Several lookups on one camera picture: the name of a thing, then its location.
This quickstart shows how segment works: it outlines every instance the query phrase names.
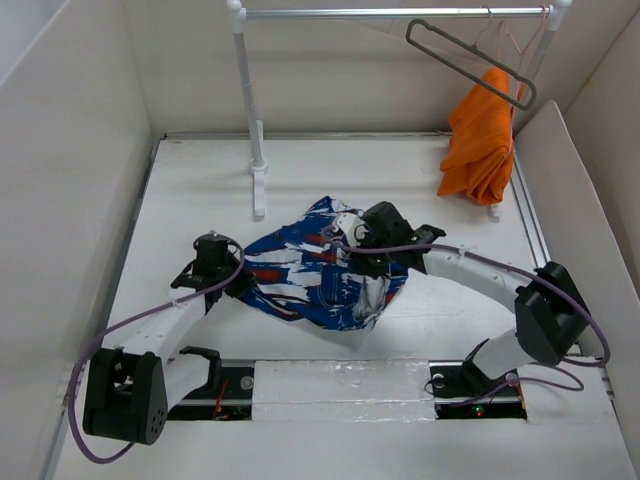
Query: orange towel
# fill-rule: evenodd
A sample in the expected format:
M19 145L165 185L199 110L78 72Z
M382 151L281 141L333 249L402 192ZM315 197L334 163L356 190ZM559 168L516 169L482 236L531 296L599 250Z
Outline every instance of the orange towel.
M509 93L509 76L489 69L482 79ZM453 136L440 164L444 178L438 195L464 191L480 205L502 201L513 169L511 105L476 85L449 116Z

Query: gray hanger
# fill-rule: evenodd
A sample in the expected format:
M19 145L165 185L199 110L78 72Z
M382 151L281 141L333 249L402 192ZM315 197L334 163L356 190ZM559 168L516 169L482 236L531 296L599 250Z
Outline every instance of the gray hanger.
M494 58L490 57L489 55L487 55L483 51L479 50L477 45L476 45L480 35L482 35L482 33L484 33L491 26L491 20L492 20L491 10L489 10L489 25L487 27L485 27L485 29L482 30L478 34L478 37L476 37L476 41L473 43L473 45L469 45L468 43L463 42L459 38L454 37L450 33L447 33L444 30L442 30L442 29L440 29L438 27L435 27L435 26L425 22L424 20L420 20L420 19L411 20L411 22L409 22L409 26L407 27L406 39L407 39L407 42L410 45L412 45L415 48L417 48L418 50L426 53L427 55L435 58L439 62L444 63L447 67L454 69L456 72L464 75L469 80L477 83L481 87L486 88L487 90L489 90L490 92L492 92L495 95L499 96L503 100L506 100L507 102L509 102L514 107L519 108L520 110L523 110L523 111L524 110L528 110L535 103L535 101L536 101L536 99L538 97L538 91L536 90L535 83L533 83L533 81L529 80L528 78L523 77L518 72L516 72L512 68L508 67L504 63L499 62L498 60L495 60ZM495 67L498 67L500 70L508 73L509 75L511 75L513 78L515 78L519 82L524 83L525 85L527 85L529 87L529 89L531 90L531 97L529 98L529 101L526 104L520 103L517 99L514 99L514 98L512 98L512 97L510 97L508 95L505 95L500 90L495 88L493 85L489 85L487 82L485 82L481 78L473 75L472 73L467 72L462 67L459 67L458 65L450 62L446 58L442 57L441 55L439 55L436 52L434 52L433 50L431 50L430 48L425 47L424 45L416 42L414 39L411 38L411 33L413 32L413 27L415 27L416 25L422 25L424 28L426 28L430 32L437 33L441 37L444 37L445 39L449 40L450 42L455 43L459 47L464 48L466 51L473 53L477 57L480 57L482 60L484 60L484 61L490 63L491 65L493 65Z

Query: clothes rack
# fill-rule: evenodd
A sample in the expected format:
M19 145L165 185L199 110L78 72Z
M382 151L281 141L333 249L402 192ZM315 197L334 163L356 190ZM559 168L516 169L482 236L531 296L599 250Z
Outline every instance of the clothes rack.
M252 160L249 171L253 175L253 213L257 218L266 215L266 174L268 163L264 155L263 124L255 111L249 63L244 42L244 26L247 21L255 20L300 20L300 19L462 19L462 18L537 18L546 16L546 29L533 54L526 77L533 80L549 49L555 32L571 6L572 0L556 0L554 5L514 8L366 8L366 9L269 9L252 10L242 6L240 0L227 0L231 14L231 24L235 41L236 57L240 69L240 80L244 97Z

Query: white table surface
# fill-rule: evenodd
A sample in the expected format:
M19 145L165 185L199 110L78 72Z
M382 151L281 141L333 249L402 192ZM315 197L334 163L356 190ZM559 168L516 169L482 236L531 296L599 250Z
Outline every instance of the white table surface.
M447 243L531 268L511 189L499 223L461 196L436 195L447 142L267 141L267 217L256 222L247 141L162 141L110 323L164 301L168 283L193 258L197 236L215 229L246 245L295 221L324 195L365 209L391 201L414 227L445 229ZM461 359L513 325L506 309L481 295L412 272L372 332L291 324L223 298L188 342L226 359ZM126 335L115 333L105 345ZM527 373L555 375L538 370ZM635 478L598 372L578 373L587 384L580 394L527 386L528 422L170 422L154 446L106 467L86 461L68 435L55 478ZM117 447L89 441L102 453Z

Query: wire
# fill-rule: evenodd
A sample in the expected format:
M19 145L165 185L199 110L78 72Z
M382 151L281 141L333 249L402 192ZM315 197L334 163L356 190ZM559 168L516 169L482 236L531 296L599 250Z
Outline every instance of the wire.
M433 382L432 380L429 380L427 383L424 384L424 387L422 387L422 389L427 392L429 395L433 395L435 397L435 394L433 393L433 388L431 389L431 391L427 390L427 387L429 385L431 385Z
M513 35L511 34L511 32L509 31L509 24L505 21L502 20L500 22L500 24L498 25L498 60L501 60L502 58L502 27L505 27L505 35L509 37L509 39L511 40L511 43L513 43L513 46L515 47L516 51L518 52L518 54L520 55L520 61L518 62L518 73L520 73L522 71L522 63L524 62L524 57L527 54L527 50L529 50L529 47L531 46L531 44L533 43L533 41L538 37L538 34L542 31L542 28L544 27L544 25L547 23L547 5L542 5L544 13L542 15L542 20L540 21L540 25L538 25L538 29L535 31L535 33L533 34L533 36L529 39L529 41L527 42L527 44L524 46L524 48L520 48L520 46L518 45L518 42L516 42L516 39L513 38ZM516 84L516 100L520 100L524 94L524 91L526 89L526 85L520 84L519 82ZM515 114L515 107L511 107L511 123L513 124L513 120L514 120L514 114Z
M89 449L89 447L85 443L84 439L82 438L82 435L80 434L80 428L78 426L78 420L76 419L76 396L77 396L77 391L78 391L78 383L80 382L80 374L81 374L82 370L84 369L85 364L91 359L93 354L96 353L100 349L100 347L102 345L102 340L104 339L104 337L106 337L110 333L112 333L112 332L114 332L114 331L116 331L116 330L118 330L120 328L126 327L127 325L130 325L133 322L136 322L138 320L146 318L149 315L154 315L154 314L160 313L160 312L162 312L164 310L168 310L170 308L173 308L173 307L176 306L176 304L187 302L187 301L192 300L194 298L201 297L202 295L206 295L207 293L214 292L216 290L221 290L224 287L226 287L227 285L229 285L231 282L233 282L235 280L235 278L238 275L240 275L240 272L242 271L242 268L244 267L244 259L245 259L244 250L242 249L242 247L240 246L240 244L238 242L236 242L235 240L233 240L233 239L231 239L229 237L226 237L224 235L219 235L219 234L217 234L216 237L221 239L221 240L228 241L229 243L231 243L232 245L234 245L238 249L237 251L238 251L239 256L240 256L238 267L235 269L235 271L228 278L226 278L225 280L221 281L220 283L218 283L216 285L213 285L212 287L205 288L203 290L191 293L189 295L185 295L184 297L180 297L180 298L176 299L175 301L163 303L162 305L158 305L157 307L150 308L149 310L146 310L144 312L138 313L137 315L134 315L132 317L127 318L126 320L123 320L123 321L121 321L119 323L116 323L115 325L112 325L111 327L105 329L103 332L99 333L93 339L91 339L91 341L89 342L87 347L82 351L82 354L80 355L80 359L73 366L73 370L71 372L71 378L69 379L69 385L67 387L69 428L71 430L71 434L73 436L73 439L75 440L76 444L78 445L78 449L82 452L82 454L87 459L89 459L93 463L97 463L97 464L100 464L100 465L106 465L108 463L115 462L116 460L121 458L125 453L127 453L129 450L131 450L131 447L133 447L134 443L133 442L129 443L122 450L120 450L119 452L115 453L114 455L112 455L110 457L98 457L96 454L94 454Z
M478 40L480 40L480 37L482 36L482 34L487 30L489 30L491 28L491 25L493 24L493 12L491 11L488 5L483 5L483 7L486 8L487 11L489 12L489 23L487 24L486 27L480 30L480 32L478 32L478 35L476 35L476 40L473 42L474 47L478 46Z
M213 410L213 419L216 419L216 415L218 414L218 412L220 411L220 401L222 400L222 397L224 397L224 392L227 390L227 385L229 385L229 379L225 379L224 383L222 384L222 390L220 391L220 395L218 395L218 398L216 398L216 408Z
M520 385L522 382L537 383L539 385L547 385L549 387L560 388L562 390L569 390L571 392L582 392L584 390L584 383L582 383L582 380L580 380L573 373L569 372L568 370L565 370L564 368L551 367L549 365L542 365L540 363L532 363L531 365L535 365L535 366L538 366L538 367L546 367L546 368L550 368L552 370L555 370L557 372L560 372L560 373L566 375L567 377L569 377L574 382L576 382L576 386L564 385L562 383L552 382L550 380L544 380L542 378L520 377L520 376L516 375L515 379L513 379L513 380L505 380L500 385L495 387L493 390L490 390L489 392L487 392L487 393L485 393L483 395L480 395L480 396L474 397L474 398L470 398L469 400L465 400L464 402L452 403L450 406L452 406L452 407L465 407L467 405L475 405L476 403L478 403L481 400L484 400L485 398L494 397L497 393L499 393L500 391L504 390L507 387L515 387L517 385Z
M439 243L429 243L429 244L424 244L424 245L402 245L402 246L398 246L398 247L386 247L386 248L360 248L360 247L350 247L349 245L345 245L343 242L341 242L340 240L336 240L332 237L328 236L329 231L333 231L334 227L333 225L328 225L326 227L324 227L321 231L320 231L320 235L322 237L322 239L335 246L338 248L341 248L347 252L352 252L352 253L362 253L362 254L367 254L367 255L373 255L373 254L381 254L381 253L398 253L398 252L407 252L407 251L416 251L416 250L443 250L445 252L453 252L456 253L458 255L461 254L461 249L458 247L453 247L451 245L442 245ZM600 343L602 344L602 350L603 350L603 355L602 358L600 360L597 360L595 362L583 362L581 360L574 360L572 358L568 358L565 357L563 359L563 361L565 363L569 363L571 365L578 365L581 367L604 367L608 362L609 359L611 358L611 348L609 347L609 342L607 341L604 332L602 331L602 329L600 328L600 326L596 323L596 321L593 319L593 317L591 316L591 314L589 314L589 312L587 312L587 310L585 308L582 307L582 305L580 305L576 300L574 300L569 294L567 294L566 292L564 292L564 290L562 290L561 288L556 287L553 283L545 280L544 278L540 278L539 276L528 272L526 270L523 270L521 268L518 267L514 267L513 265L508 265L506 263L502 263L499 262L497 260L493 260L491 258L487 258L484 257L482 255L478 255L477 253L473 253L473 252L469 252L468 250L465 250L464 252L464 256L465 258L471 258L473 260L476 260L480 263L484 263L486 265L490 265L494 268L499 268L502 270L506 270L510 273L516 273L518 275L522 275L523 277L526 277L530 280L532 280L533 282L536 282L540 285L542 285L543 287L545 287L546 289L550 290L554 295L557 295L558 297L560 297L562 300L564 300L565 302L567 302L571 308L573 308L576 312L578 312L585 320L586 322L589 324L589 326L593 329L593 331L595 332L595 334L598 337L598 340L600 341Z

